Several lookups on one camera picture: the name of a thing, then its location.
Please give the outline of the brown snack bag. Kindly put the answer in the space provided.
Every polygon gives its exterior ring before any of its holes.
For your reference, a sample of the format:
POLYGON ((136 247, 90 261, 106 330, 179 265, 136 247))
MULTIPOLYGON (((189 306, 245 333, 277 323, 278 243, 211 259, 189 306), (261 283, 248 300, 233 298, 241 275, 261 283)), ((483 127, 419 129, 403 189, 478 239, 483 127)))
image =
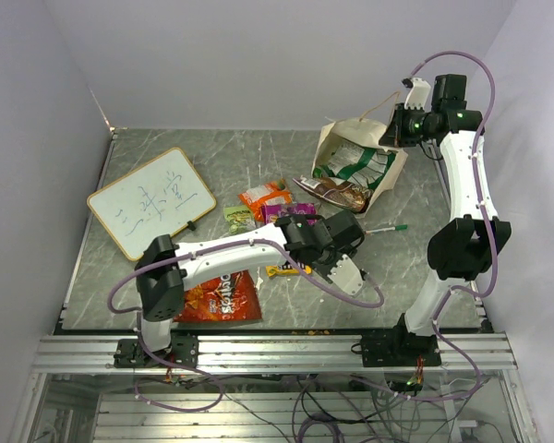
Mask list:
POLYGON ((292 181, 310 196, 353 213, 363 212, 371 198, 369 189, 336 177, 301 176, 292 181))

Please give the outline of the beige paper bag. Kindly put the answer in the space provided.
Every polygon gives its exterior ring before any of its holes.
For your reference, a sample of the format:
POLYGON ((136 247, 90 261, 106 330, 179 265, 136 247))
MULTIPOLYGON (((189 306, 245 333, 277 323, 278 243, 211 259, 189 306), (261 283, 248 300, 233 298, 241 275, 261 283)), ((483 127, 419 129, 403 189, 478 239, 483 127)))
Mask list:
POLYGON ((320 161, 326 161, 331 154, 344 141, 349 141, 363 148, 375 148, 386 151, 392 151, 396 154, 396 159, 391 168, 375 190, 371 191, 371 198, 368 207, 359 216, 363 218, 372 207, 379 196, 392 190, 407 160, 407 153, 398 148, 382 147, 379 145, 379 138, 383 135, 387 125, 376 120, 370 120, 366 111, 359 117, 334 121, 324 126, 320 131, 319 143, 315 153, 312 171, 320 161))

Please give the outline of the dark green chips bag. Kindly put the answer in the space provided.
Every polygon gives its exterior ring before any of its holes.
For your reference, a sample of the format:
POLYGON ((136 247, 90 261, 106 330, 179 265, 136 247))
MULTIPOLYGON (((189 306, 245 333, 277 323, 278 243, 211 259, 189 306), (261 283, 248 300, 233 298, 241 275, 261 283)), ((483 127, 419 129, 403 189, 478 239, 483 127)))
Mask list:
POLYGON ((313 169, 315 178, 330 177, 375 190, 391 168, 396 154, 375 148, 363 148, 344 141, 326 161, 313 169))

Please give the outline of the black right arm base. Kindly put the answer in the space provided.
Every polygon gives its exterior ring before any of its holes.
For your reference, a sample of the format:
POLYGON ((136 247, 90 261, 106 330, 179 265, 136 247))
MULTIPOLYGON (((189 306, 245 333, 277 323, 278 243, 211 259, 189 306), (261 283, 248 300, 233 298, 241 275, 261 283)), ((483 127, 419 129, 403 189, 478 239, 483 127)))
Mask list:
POLYGON ((363 367, 441 365, 437 337, 410 332, 404 317, 401 314, 392 328, 369 329, 351 346, 351 352, 361 356, 363 367))

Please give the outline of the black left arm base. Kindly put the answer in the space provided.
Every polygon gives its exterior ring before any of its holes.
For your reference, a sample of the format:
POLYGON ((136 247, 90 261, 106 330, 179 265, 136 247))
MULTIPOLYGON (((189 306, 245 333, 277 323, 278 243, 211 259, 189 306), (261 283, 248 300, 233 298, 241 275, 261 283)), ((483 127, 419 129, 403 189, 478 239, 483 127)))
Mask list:
MULTIPOLYGON (((161 350, 151 352, 164 362, 195 367, 199 357, 199 340, 189 333, 171 331, 170 343, 161 350)), ((114 368, 142 369, 162 366, 163 364, 144 351, 137 338, 123 339, 117 343, 114 368)))

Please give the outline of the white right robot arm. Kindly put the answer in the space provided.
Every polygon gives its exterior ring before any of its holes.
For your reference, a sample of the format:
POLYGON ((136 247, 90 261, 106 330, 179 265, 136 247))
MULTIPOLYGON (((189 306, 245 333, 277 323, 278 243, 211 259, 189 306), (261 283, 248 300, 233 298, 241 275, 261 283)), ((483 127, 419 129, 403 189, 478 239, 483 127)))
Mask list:
POLYGON ((484 165, 484 115, 470 110, 467 78, 446 74, 433 84, 422 78, 403 80, 408 93, 395 106, 379 143, 412 148, 432 142, 440 150, 448 175, 450 220, 428 242, 428 278, 403 316, 408 332, 431 336, 451 293, 497 264, 497 255, 512 234, 509 222, 494 208, 484 165))

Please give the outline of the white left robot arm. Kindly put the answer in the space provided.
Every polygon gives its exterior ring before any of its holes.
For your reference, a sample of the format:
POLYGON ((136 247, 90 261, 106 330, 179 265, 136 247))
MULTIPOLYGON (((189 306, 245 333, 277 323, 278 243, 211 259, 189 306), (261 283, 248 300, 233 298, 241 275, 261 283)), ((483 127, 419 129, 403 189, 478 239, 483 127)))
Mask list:
POLYGON ((342 210, 329 218, 289 214, 247 233, 203 243, 175 245, 171 237, 152 240, 135 269, 141 300, 137 355, 146 365, 169 357, 171 324, 186 304, 185 292, 224 275, 272 265, 289 258, 309 266, 325 281, 351 297, 363 287, 352 261, 365 236, 355 216, 342 210))

